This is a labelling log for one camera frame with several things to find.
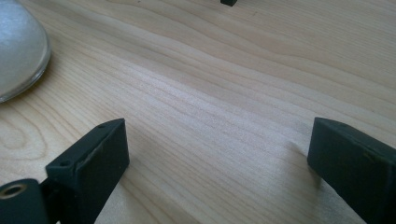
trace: wooden table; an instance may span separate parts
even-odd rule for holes
[[[52,55],[0,104],[0,184],[125,118],[97,223],[363,223],[306,155],[314,117],[396,147],[396,1],[21,2]]]

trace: small black object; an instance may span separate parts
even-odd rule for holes
[[[41,184],[22,179],[0,188],[2,224],[92,224],[129,164],[124,119],[92,129],[47,167]]]
[[[344,123],[315,118],[308,164],[367,223],[396,223],[396,149]]]
[[[237,0],[220,0],[220,2],[224,5],[232,7]]]

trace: screw hole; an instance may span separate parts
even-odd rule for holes
[[[16,184],[9,186],[6,189],[3,189],[0,192],[0,199],[9,199],[17,196],[18,194],[24,192],[27,189],[27,186],[24,184]]]
[[[71,161],[61,161],[61,166],[69,166],[72,162]]]

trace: white round object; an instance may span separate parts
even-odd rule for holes
[[[43,26],[19,2],[0,0],[0,103],[32,86],[49,59]]]

